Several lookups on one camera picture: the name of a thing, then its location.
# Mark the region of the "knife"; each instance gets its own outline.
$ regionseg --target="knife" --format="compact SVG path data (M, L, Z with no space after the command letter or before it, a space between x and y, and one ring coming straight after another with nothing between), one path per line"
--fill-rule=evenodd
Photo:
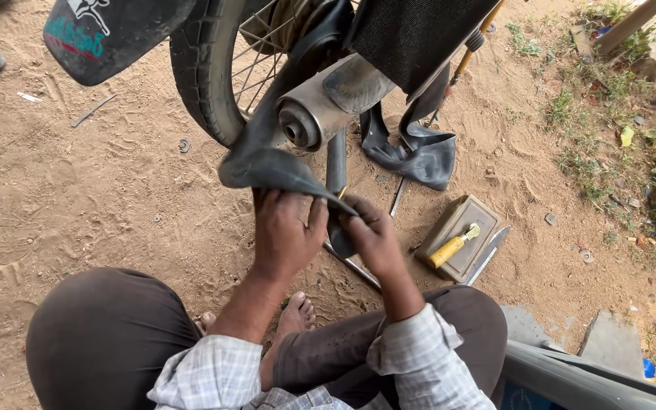
M479 274L481 274L483 269L485 269L487 266L487 263L490 262L490 259L493 258L495 252L497 252L498 247L500 246L500 243L503 242L505 237L507 237L509 231L510 225L506 225L505 227L500 228L500 230L498 230L495 235L490 238L490 241L487 243L485 250L483 250L483 253L478 258L478 263L469 269L467 278L464 280L464 282L462 282L462 284L472 286L472 284L478 278Z

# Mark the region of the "dirt ground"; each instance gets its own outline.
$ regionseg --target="dirt ground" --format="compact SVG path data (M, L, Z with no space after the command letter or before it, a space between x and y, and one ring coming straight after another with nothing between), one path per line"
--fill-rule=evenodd
M23 344L38 303L68 275L96 266L138 269L169 284L196 315L218 312L252 260L250 192L219 183L225 149L181 104L168 42L104 84L84 88L41 40L50 6L17 0L0 10L0 51L8 61L0 74L0 408L39 407ZM643 270L639 251L623 238L602 242L613 222L562 176L552 162L555 139L540 126L539 110L560 83L539 83L527 61L507 48L507 22L547 13L563 19L573 7L510 2L500 12L497 31L440 113L440 127L458 135L449 188L436 192L410 182L395 225L420 288L442 286L408 248L449 200L477 196L512 229L476 286L498 303L528 306L542 322L560 324L552 336L575 352L599 309L624 312L642 337L656 327L656 270ZM71 128L111 93L117 96ZM398 92L388 97L388 123L403 113L403 101ZM508 109L526 118L513 123ZM180 138L192 144L187 154L177 149ZM349 192L388 209L398 177L369 162L355 130L348 145ZM303 157L323 174L324 152ZM499 178L485 178L487 168ZM388 178L376 182L379 175ZM544 221L548 212L556 226ZM576 244L596 260L583 263ZM378 295L326 252L298 275L298 289L314 300L322 324L380 306Z

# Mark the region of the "mud flap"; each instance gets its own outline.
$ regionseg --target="mud flap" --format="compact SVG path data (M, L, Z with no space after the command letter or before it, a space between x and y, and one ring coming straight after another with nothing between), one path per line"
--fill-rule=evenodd
M133 64L188 17L197 0L57 0L42 37L75 81L97 85ZM208 1L199 0L207 7Z

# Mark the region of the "yellow handle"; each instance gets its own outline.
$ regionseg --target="yellow handle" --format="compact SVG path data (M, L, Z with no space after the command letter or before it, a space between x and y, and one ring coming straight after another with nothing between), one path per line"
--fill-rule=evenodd
M449 242L443 244L442 247L437 249L437 251L429 257L429 260L432 261L435 268L439 268L444 262L447 262L447 259L456 254L457 251L459 251L463 246L464 241L460 237L451 238Z

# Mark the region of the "man's left hand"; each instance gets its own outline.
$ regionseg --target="man's left hand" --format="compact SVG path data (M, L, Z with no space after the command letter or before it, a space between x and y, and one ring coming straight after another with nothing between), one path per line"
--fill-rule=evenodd
M254 267L271 279L292 280L323 245L328 224L325 198L316 198L307 217L300 219L302 193L254 192Z

